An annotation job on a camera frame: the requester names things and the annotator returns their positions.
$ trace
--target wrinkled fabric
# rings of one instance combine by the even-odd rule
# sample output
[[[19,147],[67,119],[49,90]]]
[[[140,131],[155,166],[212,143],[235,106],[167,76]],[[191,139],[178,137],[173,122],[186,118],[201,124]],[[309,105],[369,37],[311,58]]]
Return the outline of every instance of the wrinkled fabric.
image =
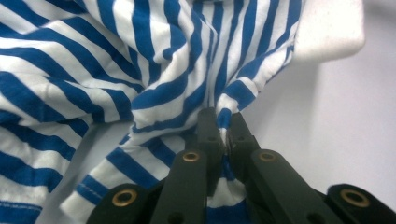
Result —
[[[302,1],[0,1],[0,222],[34,223],[94,123],[132,120],[62,204],[85,222],[109,189],[150,188],[214,106],[225,136],[291,59]],[[224,159],[208,223],[249,223]]]

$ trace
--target striped shirt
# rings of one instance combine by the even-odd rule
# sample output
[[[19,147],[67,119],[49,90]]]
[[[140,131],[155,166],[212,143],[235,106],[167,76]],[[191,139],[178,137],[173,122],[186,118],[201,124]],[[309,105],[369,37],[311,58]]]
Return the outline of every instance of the striped shirt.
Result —
[[[165,178],[202,108],[225,134],[290,61],[303,4],[0,0],[0,222],[35,222],[94,123],[134,122],[66,214],[84,222],[109,189]],[[207,223],[248,223],[244,198],[225,170]]]

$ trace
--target blue and white striped fabric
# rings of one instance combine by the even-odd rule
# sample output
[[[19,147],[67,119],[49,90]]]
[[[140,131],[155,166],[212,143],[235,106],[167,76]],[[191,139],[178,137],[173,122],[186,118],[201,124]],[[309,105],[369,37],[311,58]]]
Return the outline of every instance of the blue and white striped fabric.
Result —
[[[225,134],[290,61],[303,4],[1,0],[0,222],[35,222],[93,123],[134,121],[63,203],[74,220],[119,184],[166,177],[202,108]],[[208,223],[248,223],[244,198],[225,169]]]

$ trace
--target black plastic part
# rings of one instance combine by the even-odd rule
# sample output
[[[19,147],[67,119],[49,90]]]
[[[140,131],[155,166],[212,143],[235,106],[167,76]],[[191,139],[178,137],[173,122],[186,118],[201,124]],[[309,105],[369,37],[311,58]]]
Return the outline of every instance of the black plastic part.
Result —
[[[235,177],[246,182],[248,179],[248,166],[250,155],[260,149],[255,137],[251,135],[248,125],[240,113],[232,115],[231,125],[227,132],[228,154]]]
[[[143,189],[134,184],[122,184],[111,189],[93,209],[88,224],[145,224],[154,210],[163,188],[163,181],[151,189]],[[116,206],[113,198],[124,190],[135,192],[135,199],[125,206]]]
[[[331,186],[326,203],[345,223],[396,223],[396,215],[390,208],[366,190],[355,186]]]
[[[279,153],[254,151],[249,174],[276,223],[342,223]]]
[[[213,107],[203,109],[198,114],[197,142],[198,149],[207,156],[207,195],[211,197],[221,176],[221,160],[225,153]]]
[[[151,224],[205,223],[206,166],[200,150],[177,153]]]

